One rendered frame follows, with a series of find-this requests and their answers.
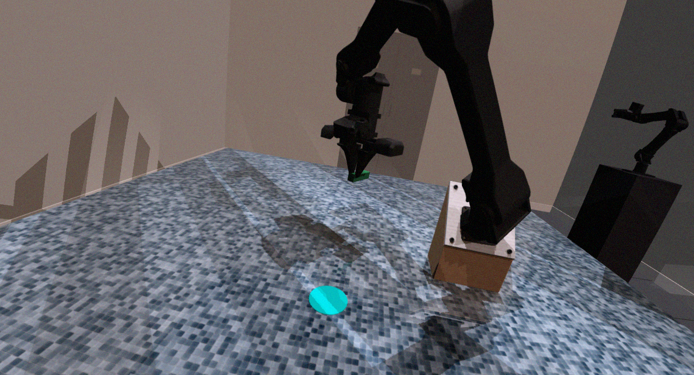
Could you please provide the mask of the teal flat circle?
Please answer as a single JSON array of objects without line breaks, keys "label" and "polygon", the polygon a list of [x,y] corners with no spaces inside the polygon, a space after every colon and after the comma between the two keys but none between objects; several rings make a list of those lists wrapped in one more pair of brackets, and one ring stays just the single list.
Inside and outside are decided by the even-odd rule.
[{"label": "teal flat circle", "polygon": [[331,286],[315,288],[309,296],[309,302],[314,310],[324,315],[337,315],[345,310],[348,304],[345,294]]}]

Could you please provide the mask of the green square post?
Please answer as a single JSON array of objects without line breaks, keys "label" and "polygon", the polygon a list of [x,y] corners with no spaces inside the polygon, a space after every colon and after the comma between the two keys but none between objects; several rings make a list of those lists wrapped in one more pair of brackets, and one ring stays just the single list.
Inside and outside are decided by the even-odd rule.
[{"label": "green square post", "polygon": [[369,173],[366,170],[363,170],[361,173],[360,177],[356,178],[355,172],[354,173],[349,173],[348,181],[349,182],[359,182],[360,180],[364,180],[366,178],[369,178]]}]

